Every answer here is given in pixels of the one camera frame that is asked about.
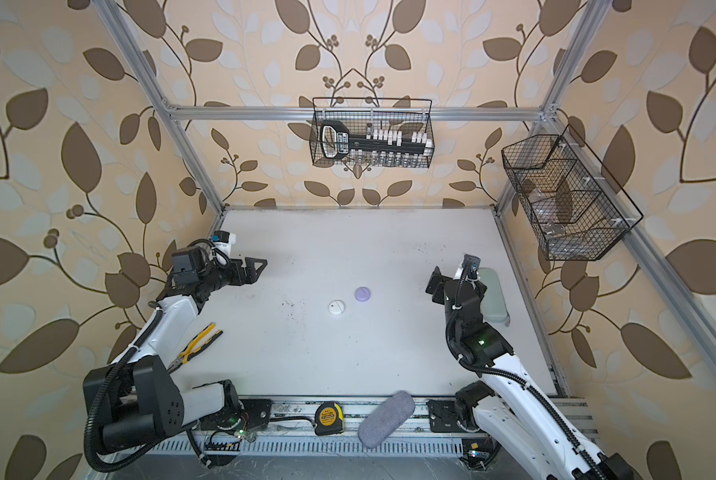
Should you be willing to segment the purple earbud charging case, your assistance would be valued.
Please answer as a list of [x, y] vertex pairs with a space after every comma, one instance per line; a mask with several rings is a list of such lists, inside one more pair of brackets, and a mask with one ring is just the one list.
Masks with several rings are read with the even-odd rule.
[[371, 290], [366, 286], [358, 287], [354, 292], [354, 297], [358, 302], [367, 302], [371, 298]]

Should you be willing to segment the white earbud charging case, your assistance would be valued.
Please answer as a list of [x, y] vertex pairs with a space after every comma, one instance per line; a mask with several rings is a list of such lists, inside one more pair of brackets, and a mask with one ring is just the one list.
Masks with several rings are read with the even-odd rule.
[[333, 300], [328, 305], [328, 311], [334, 317], [342, 316], [346, 311], [346, 304], [342, 300]]

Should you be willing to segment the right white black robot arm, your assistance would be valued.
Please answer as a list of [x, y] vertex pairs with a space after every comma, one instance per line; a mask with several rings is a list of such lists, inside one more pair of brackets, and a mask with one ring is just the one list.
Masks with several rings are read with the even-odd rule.
[[445, 312], [449, 352], [477, 381], [455, 395], [459, 426], [491, 436], [534, 479], [632, 479], [619, 454], [604, 453], [536, 385], [507, 339], [482, 312], [488, 287], [467, 256], [454, 276], [434, 269], [426, 291]]

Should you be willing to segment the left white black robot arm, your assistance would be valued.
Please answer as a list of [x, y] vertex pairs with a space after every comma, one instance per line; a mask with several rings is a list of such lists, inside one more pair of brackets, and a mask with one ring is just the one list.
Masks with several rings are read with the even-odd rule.
[[209, 324], [186, 345], [180, 343], [211, 294], [256, 283], [268, 265], [265, 259], [232, 257], [234, 243], [233, 234], [218, 230], [174, 251], [165, 287], [143, 330], [108, 366], [87, 374], [84, 456], [93, 470], [121, 470], [179, 434], [186, 434], [199, 460], [211, 466], [195, 429], [204, 421], [224, 420], [230, 431], [247, 427], [249, 415], [231, 381], [183, 390], [173, 378], [223, 334]]

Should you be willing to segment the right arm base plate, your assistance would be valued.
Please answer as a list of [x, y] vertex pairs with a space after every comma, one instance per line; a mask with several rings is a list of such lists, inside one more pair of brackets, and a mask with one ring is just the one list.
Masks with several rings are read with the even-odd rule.
[[472, 425], [464, 424], [457, 413], [456, 402], [451, 400], [427, 401], [430, 430], [436, 434], [480, 433], [481, 430]]

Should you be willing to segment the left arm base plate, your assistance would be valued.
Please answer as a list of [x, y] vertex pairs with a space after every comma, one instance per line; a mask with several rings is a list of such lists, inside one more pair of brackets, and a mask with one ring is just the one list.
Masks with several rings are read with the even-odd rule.
[[230, 404], [203, 417], [199, 420], [197, 429], [202, 432], [240, 433], [263, 428], [269, 423], [273, 406], [271, 399], [245, 398], [240, 400], [240, 405], [240, 408], [235, 408]]

